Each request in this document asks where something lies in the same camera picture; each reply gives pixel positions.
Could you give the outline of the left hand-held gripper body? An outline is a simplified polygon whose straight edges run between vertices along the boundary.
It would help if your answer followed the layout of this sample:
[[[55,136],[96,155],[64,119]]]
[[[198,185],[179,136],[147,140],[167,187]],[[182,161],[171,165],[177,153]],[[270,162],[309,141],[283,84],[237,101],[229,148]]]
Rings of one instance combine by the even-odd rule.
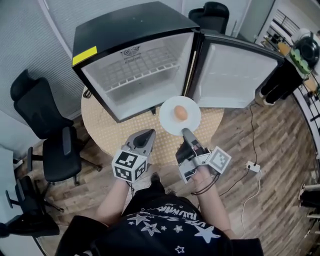
[[[137,181],[148,169],[150,155],[145,156],[143,150],[143,147],[124,144],[112,160],[113,175],[126,182]]]

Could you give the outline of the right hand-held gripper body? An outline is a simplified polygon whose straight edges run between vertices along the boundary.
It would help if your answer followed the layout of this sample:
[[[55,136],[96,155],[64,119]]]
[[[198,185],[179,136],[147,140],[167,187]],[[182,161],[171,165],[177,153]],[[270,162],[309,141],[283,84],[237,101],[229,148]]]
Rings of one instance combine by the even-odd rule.
[[[220,147],[216,146],[210,151],[199,142],[189,144],[184,141],[175,154],[178,170],[185,184],[197,172],[200,166],[208,167],[211,174],[222,175],[232,157]]]

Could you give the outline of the person's right hand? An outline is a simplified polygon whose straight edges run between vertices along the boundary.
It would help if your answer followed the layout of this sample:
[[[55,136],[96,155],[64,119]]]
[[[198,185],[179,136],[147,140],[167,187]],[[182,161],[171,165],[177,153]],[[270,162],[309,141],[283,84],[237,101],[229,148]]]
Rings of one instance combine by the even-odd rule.
[[[213,181],[210,169],[207,165],[200,165],[196,168],[195,174],[191,177],[195,183],[210,183]]]

